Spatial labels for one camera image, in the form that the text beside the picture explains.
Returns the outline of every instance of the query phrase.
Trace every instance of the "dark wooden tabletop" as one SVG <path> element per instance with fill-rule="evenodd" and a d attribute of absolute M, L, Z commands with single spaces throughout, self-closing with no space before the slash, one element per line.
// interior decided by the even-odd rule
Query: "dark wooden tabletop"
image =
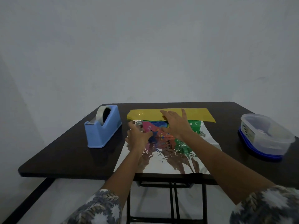
<path fill-rule="evenodd" d="M 207 108 L 216 123 L 205 122 L 222 151 L 275 184 L 299 188 L 299 139 L 294 142 L 279 162 L 262 160 L 243 145 L 237 131 L 240 117 L 249 110 L 234 102 L 201 103 L 137 103 L 118 105 L 123 125 L 103 148 L 88 148 L 84 123 L 95 117 L 97 109 L 83 118 L 54 142 L 24 163 L 19 169 L 23 177 L 108 179 L 117 163 L 126 138 L 126 116 L 131 109 L 148 108 Z M 185 182 L 216 184 L 211 175 L 137 173 L 136 181 Z"/>

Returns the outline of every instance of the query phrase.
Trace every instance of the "right hand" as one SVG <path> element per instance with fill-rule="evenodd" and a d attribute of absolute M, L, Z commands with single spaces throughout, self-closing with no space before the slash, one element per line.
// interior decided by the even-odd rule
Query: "right hand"
<path fill-rule="evenodd" d="M 182 116 L 179 116 L 178 113 L 173 111 L 164 111 L 160 110 L 163 116 L 167 119 L 170 128 L 162 127 L 162 131 L 171 134 L 175 138 L 183 141 L 184 134 L 192 133 L 189 122 L 187 120 L 187 114 L 184 109 L 182 109 Z"/>

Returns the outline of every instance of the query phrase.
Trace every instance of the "blue tape dispenser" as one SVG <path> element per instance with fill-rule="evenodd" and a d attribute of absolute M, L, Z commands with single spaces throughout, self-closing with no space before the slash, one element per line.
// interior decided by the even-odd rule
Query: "blue tape dispenser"
<path fill-rule="evenodd" d="M 97 115 L 84 123 L 89 148 L 102 148 L 122 125 L 117 105 L 100 106 Z"/>

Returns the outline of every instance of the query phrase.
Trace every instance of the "hand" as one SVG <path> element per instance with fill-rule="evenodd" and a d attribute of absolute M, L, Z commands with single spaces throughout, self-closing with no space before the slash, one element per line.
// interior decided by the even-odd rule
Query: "hand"
<path fill-rule="evenodd" d="M 173 111 L 164 111 L 160 110 L 163 116 L 167 119 L 170 128 L 162 127 L 162 131 L 170 133 L 175 138 L 183 141 L 183 135 L 185 133 L 192 133 L 189 122 L 187 120 L 187 114 L 184 109 L 182 109 L 182 116 L 179 116 L 178 113 Z"/>
<path fill-rule="evenodd" d="M 152 132 L 143 133 L 139 126 L 135 126 L 135 121 L 128 123 L 130 130 L 127 131 L 128 137 L 125 139 L 131 150 L 138 150 L 141 154 L 145 149 L 148 139 L 152 136 Z"/>

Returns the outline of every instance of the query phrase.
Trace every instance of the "floor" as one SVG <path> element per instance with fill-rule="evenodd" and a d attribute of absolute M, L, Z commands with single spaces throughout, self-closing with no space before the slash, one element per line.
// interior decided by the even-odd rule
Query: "floor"
<path fill-rule="evenodd" d="M 103 180 L 57 179 L 18 223 L 60 223 L 103 184 Z M 178 202 L 181 218 L 202 218 L 201 185 L 194 185 L 191 189 L 178 189 Z M 233 202 L 219 186 L 207 186 L 208 223 L 229 223 L 233 208 Z M 169 189 L 138 187 L 133 182 L 131 215 L 170 218 Z M 126 223 L 126 208 L 123 210 L 122 223 Z"/>

